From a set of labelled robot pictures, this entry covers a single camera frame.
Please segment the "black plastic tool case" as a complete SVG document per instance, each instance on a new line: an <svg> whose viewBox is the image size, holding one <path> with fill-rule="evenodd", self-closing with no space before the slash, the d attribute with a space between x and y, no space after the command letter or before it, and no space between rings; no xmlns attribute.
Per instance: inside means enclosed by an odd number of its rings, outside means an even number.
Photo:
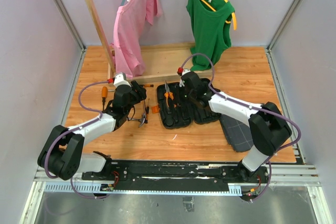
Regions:
<svg viewBox="0 0 336 224"><path fill-rule="evenodd" d="M152 113L160 115L161 122L166 129L179 129L189 126L192 122L206 124L216 122L221 114L200 109L189 101L185 91L179 87L178 82L168 83L170 91L173 92L176 108L173 108L173 101L170 100L171 114L167 113L165 102L165 86L159 85L156 89L157 105L151 108Z"/></svg>

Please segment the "orange handled pliers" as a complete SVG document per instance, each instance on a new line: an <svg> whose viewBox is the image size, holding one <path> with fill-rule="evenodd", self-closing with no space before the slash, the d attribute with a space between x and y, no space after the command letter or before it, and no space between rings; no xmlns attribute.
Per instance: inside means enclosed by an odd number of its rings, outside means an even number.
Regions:
<svg viewBox="0 0 336 224"><path fill-rule="evenodd" d="M172 100L173 101L173 108L176 108L176 104L174 102L174 95L173 92L170 91L169 85L168 83L165 81L165 102L166 102L166 108L167 108L167 113L171 114L171 109L170 109L170 104L169 101Z"/></svg>

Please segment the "steel claw hammer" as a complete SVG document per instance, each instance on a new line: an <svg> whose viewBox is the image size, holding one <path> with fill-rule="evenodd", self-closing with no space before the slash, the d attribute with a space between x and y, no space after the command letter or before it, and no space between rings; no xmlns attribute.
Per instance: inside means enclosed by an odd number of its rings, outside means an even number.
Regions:
<svg viewBox="0 0 336 224"><path fill-rule="evenodd" d="M128 121L136 121L139 122L138 128L142 127L144 124L148 122L147 120L147 106L145 100L143 101L143 113L141 114L141 117L139 119L135 119L134 117L132 118L127 118Z"/></svg>

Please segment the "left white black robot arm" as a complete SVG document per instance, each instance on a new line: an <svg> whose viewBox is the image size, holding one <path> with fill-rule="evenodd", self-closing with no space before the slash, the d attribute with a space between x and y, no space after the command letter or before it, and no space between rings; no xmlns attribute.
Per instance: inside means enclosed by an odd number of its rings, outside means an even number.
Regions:
<svg viewBox="0 0 336 224"><path fill-rule="evenodd" d="M94 172L100 179L112 175L111 158L94 152L83 153L83 147L102 135L119 129L129 120L134 106L146 99L146 89L135 80L116 87L113 100L95 118L72 127L55 126L37 163L47 177L71 179L75 173Z"/></svg>

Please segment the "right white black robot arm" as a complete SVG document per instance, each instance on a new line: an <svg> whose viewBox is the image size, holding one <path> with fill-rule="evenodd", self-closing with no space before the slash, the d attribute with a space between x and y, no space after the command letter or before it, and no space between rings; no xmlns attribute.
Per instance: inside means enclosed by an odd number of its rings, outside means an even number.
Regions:
<svg viewBox="0 0 336 224"><path fill-rule="evenodd" d="M257 170L291 137L292 131L278 107L272 103L248 103L219 92L193 71L180 69L180 86L186 97L201 109L231 117L250 129L253 146L238 163L238 177L250 182Z"/></svg>

